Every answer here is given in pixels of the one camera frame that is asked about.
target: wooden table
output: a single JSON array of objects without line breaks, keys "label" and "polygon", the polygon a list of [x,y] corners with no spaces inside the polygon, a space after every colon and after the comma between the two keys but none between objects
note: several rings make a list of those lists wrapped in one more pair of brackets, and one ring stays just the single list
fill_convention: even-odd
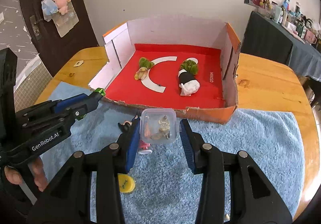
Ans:
[{"label": "wooden table", "polygon": [[[84,63],[73,67],[78,60]],[[46,101],[62,81],[88,88],[107,60],[104,47],[81,50],[54,76],[37,103]],[[305,152],[305,180],[297,217],[311,200],[305,196],[320,166],[317,127],[308,99],[294,72],[283,64],[241,53],[237,74],[240,108],[292,112],[298,122]]]}]

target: dark tablecloth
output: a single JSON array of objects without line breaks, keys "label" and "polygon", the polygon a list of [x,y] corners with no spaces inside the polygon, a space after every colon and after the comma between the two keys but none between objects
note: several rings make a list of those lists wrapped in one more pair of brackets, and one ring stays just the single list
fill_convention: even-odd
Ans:
[{"label": "dark tablecloth", "polygon": [[241,52],[285,64],[296,75],[321,82],[321,54],[258,12],[253,11],[250,15]]}]

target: plastic bag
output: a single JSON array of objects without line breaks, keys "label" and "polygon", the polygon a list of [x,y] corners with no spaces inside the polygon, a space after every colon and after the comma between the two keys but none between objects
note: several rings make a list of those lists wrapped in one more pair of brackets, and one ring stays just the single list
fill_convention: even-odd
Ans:
[{"label": "plastic bag", "polygon": [[48,22],[51,21],[52,15],[58,12],[58,7],[52,0],[42,0],[41,8],[44,20]]}]

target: door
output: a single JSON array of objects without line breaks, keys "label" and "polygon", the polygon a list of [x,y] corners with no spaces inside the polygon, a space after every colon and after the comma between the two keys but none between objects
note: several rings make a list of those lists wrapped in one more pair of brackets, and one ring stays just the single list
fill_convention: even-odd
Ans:
[{"label": "door", "polygon": [[[83,0],[72,0],[79,22],[62,38],[59,36],[52,20],[50,22],[39,21],[43,18],[42,0],[19,1],[31,40],[52,76],[78,51],[87,47],[98,46]],[[39,21],[37,25],[41,38],[38,38],[38,40],[29,19],[33,15],[35,15],[36,21]]]}]

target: figurine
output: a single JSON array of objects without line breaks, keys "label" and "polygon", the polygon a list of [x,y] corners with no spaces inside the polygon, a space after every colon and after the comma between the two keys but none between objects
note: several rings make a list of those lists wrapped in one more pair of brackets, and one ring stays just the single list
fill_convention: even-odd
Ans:
[{"label": "figurine", "polygon": [[61,15],[65,15],[68,12],[68,2],[70,2],[71,0],[53,0],[59,9],[59,13]]},{"label": "figurine", "polygon": [[149,149],[150,144],[144,142],[143,140],[139,140],[139,150],[138,153],[139,154],[151,154],[153,151]]},{"label": "figurine", "polygon": [[[131,127],[132,125],[132,122],[130,121],[124,121],[122,124],[121,123],[118,123],[118,127],[119,129],[121,130],[122,133],[127,133],[129,131],[129,128]],[[152,153],[153,151],[149,149],[150,147],[150,144],[149,143],[146,143],[142,140],[139,140],[139,145],[138,145],[138,153],[139,154],[150,154]]]}]

